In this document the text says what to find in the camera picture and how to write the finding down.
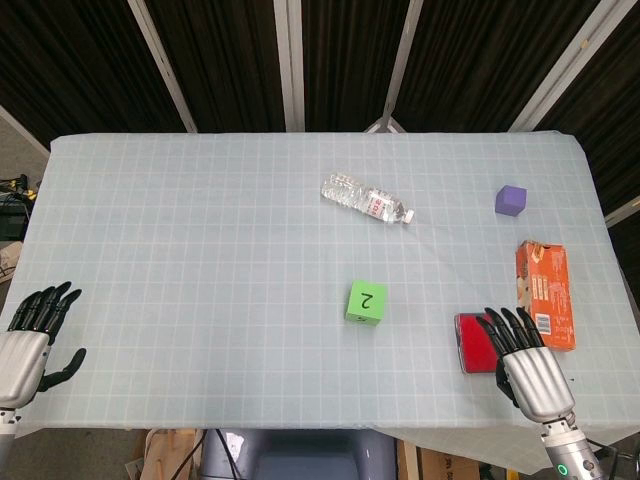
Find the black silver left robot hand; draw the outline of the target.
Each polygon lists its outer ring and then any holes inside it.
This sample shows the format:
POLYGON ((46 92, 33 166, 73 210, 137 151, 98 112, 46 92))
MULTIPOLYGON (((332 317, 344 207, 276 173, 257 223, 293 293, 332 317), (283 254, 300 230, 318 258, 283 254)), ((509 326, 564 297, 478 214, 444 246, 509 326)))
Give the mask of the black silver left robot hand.
POLYGON ((46 372, 57 335, 72 304, 80 297, 66 281, 49 286, 24 299, 6 330, 1 332, 1 408, 21 409, 39 392, 68 381, 82 366, 84 348, 78 349, 67 366, 46 372))

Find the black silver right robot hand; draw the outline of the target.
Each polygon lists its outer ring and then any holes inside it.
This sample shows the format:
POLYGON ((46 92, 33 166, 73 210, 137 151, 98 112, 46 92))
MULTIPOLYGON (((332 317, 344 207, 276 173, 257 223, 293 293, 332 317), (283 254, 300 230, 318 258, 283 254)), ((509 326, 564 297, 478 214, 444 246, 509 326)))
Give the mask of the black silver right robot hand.
POLYGON ((574 396, 530 314, 487 307, 475 320, 497 355, 496 384, 514 406, 533 422, 572 426, 574 396))

